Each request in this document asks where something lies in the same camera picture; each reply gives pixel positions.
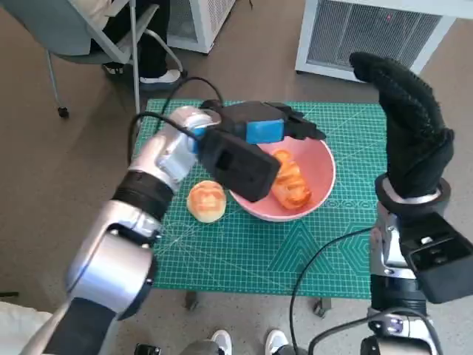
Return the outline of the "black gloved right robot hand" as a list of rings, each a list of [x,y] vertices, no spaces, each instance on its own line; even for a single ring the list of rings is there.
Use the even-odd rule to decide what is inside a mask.
[[[378,90],[387,118],[387,177],[403,199],[434,193],[454,154],[455,133],[443,120],[432,88],[391,58],[350,55],[356,78]]]

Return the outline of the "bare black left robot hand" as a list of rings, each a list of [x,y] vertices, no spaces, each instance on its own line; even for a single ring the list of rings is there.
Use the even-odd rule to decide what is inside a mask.
[[[244,101],[221,106],[220,128],[250,144],[277,143],[286,137],[323,141],[326,135],[304,114],[276,102]]]

